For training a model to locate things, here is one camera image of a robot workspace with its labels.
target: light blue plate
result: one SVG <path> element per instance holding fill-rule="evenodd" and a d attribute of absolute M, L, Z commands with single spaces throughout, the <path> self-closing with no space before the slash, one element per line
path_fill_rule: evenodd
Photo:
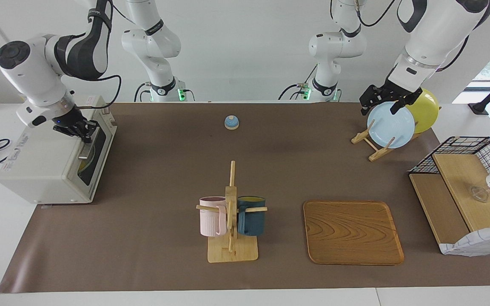
<path fill-rule="evenodd" d="M 376 106 L 368 116 L 368 124 L 375 120 L 370 128 L 370 137 L 372 140 L 385 147 L 391 138 L 396 139 L 391 143 L 389 149 L 396 149 L 408 143 L 415 130 L 415 120 L 412 113 L 406 108 L 401 108 L 396 114 L 390 113 L 390 108 L 394 102 L 385 102 Z"/>

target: teal mug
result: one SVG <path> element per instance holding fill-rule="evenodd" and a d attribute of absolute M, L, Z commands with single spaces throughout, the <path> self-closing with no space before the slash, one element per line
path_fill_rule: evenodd
<path fill-rule="evenodd" d="M 248 212 L 245 210 L 251 207 L 265 207 L 266 199 L 260 196 L 240 196 L 237 198 L 237 208 L 239 209 L 237 219 L 237 232 L 245 236 L 260 236 L 264 233 L 265 213 L 264 211 Z"/>

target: white table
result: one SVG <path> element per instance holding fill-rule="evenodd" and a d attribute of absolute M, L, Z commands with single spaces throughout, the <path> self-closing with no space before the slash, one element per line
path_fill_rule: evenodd
<path fill-rule="evenodd" d="M 14 113 L 17 105 L 0 105 L 0 138 L 16 140 L 24 126 Z M 444 141 L 450 136 L 490 136 L 490 119 L 475 116 L 465 105 L 444 105 L 433 127 Z M 0 184 L 0 280 L 35 206 Z M 241 291 L 174 291 L 174 292 L 69 292 L 1 295 L 0 305 L 490 305 L 490 286 L 426 287 L 426 288 L 363 288 L 325 290 L 241 290 Z"/>

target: black wire mesh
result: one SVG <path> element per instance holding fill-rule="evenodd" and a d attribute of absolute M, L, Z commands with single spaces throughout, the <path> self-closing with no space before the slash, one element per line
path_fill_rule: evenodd
<path fill-rule="evenodd" d="M 415 173 L 440 174 L 434 154 L 475 154 L 490 173 L 490 137 L 450 137 L 410 170 Z"/>

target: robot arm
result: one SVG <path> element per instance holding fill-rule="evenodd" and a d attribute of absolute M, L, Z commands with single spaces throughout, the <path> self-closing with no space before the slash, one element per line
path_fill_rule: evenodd
<path fill-rule="evenodd" d="M 358 1 L 359 8 L 365 4 L 366 0 Z M 335 1 L 332 15 L 340 31 L 320 33 L 309 41 L 309 54 L 318 62 L 317 73 L 309 84 L 312 89 L 310 99 L 319 101 L 330 101 L 334 97 L 338 75 L 342 71 L 336 59 L 358 57 L 366 50 L 366 37 L 361 33 L 355 1 Z"/>
<path fill-rule="evenodd" d="M 105 73 L 113 6 L 112 0 L 82 2 L 90 8 L 86 33 L 6 43 L 0 48 L 0 70 L 27 97 L 17 110 L 24 124 L 34 128 L 52 120 L 58 132 L 89 143 L 97 123 L 82 116 L 61 78 L 91 81 Z"/>
<path fill-rule="evenodd" d="M 402 0 L 397 15 L 410 40 L 385 84 L 370 85 L 360 97 L 364 115 L 385 101 L 396 101 L 393 114 L 413 104 L 421 84 L 490 15 L 490 0 Z"/>
<path fill-rule="evenodd" d="M 179 80 L 166 60 L 179 55 L 181 41 L 158 14 L 154 0 L 126 0 L 134 23 L 142 29 L 124 31 L 122 46 L 144 66 L 153 101 L 179 101 Z"/>

